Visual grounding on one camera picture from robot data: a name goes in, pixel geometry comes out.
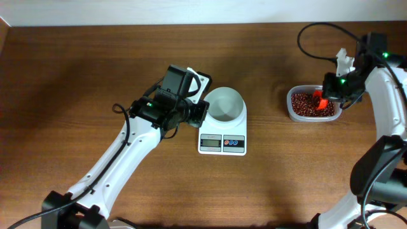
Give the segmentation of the red measuring scoop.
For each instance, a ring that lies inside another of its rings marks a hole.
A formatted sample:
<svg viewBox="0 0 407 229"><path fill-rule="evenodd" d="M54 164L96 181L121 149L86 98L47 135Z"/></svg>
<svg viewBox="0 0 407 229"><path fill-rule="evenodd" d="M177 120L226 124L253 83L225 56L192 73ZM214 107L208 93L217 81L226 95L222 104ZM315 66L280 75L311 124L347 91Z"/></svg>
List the red measuring scoop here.
<svg viewBox="0 0 407 229"><path fill-rule="evenodd" d="M316 110L320 111L326 109L329 101L322 97L322 91L316 90L312 95L312 102Z"/></svg>

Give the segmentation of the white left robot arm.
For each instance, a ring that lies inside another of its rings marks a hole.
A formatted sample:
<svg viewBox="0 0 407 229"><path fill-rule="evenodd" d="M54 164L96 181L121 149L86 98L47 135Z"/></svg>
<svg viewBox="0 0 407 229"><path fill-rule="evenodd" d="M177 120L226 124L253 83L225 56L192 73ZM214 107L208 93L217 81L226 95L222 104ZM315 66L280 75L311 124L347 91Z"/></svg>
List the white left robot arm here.
<svg viewBox="0 0 407 229"><path fill-rule="evenodd" d="M199 128L209 103L201 99L212 78L169 66L143 96L125 110L125 124L98 162L65 195L52 191L42 209L42 228L131 228L126 221L108 221L122 188L148 153L177 132L181 123Z"/></svg>

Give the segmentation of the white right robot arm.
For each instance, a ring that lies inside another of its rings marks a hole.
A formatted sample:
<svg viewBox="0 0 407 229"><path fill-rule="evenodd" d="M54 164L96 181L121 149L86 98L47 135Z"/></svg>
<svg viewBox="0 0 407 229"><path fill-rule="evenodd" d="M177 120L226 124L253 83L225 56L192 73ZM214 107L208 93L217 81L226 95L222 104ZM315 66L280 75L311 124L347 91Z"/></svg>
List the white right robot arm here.
<svg viewBox="0 0 407 229"><path fill-rule="evenodd" d="M322 98L346 110L368 94L373 106L376 143L356 162L350 191L330 210L316 214L306 228L369 228L384 214L402 221L406 207L406 57L387 52L387 37L370 32L357 40L356 56L336 58L327 73Z"/></svg>

